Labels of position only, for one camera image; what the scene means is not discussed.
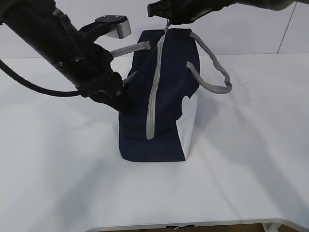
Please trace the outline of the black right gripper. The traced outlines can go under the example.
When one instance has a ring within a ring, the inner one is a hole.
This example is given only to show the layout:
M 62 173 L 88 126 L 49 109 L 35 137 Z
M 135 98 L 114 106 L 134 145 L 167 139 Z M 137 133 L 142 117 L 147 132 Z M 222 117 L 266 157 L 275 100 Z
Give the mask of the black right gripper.
M 147 14 L 165 18 L 172 25 L 191 24 L 231 4 L 230 0 L 159 0 L 147 5 Z

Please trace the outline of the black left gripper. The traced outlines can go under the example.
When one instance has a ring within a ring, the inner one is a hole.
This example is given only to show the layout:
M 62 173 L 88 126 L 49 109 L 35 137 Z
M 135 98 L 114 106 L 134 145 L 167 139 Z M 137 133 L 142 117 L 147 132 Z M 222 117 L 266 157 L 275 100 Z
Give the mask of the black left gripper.
M 129 113 L 134 108 L 123 88 L 121 75 L 117 72 L 92 79 L 77 87 L 77 90 L 82 97 L 89 97 L 95 102 L 104 103 L 123 114 Z

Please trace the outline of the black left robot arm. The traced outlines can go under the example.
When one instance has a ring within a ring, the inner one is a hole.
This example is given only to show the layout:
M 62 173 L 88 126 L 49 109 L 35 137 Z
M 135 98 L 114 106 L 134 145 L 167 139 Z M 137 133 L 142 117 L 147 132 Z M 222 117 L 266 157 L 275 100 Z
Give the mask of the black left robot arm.
M 53 0 L 3 0 L 0 22 L 37 51 L 76 89 L 69 92 L 45 89 L 1 63 L 1 70 L 19 84 L 48 96 L 90 98 L 123 114 L 132 110 L 121 75 L 111 68 L 113 54 L 96 44 L 99 37 L 108 33 L 118 39 L 130 35 L 126 16 L 105 15 L 76 29 Z

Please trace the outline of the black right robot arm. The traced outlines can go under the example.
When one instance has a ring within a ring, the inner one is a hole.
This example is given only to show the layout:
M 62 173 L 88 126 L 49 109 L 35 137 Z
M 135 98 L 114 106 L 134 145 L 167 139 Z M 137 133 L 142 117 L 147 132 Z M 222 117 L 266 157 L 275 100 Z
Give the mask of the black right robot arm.
M 199 18 L 224 7 L 243 4 L 273 11 L 281 11 L 293 0 L 159 0 L 147 5 L 149 17 L 158 16 L 172 25 L 191 24 Z

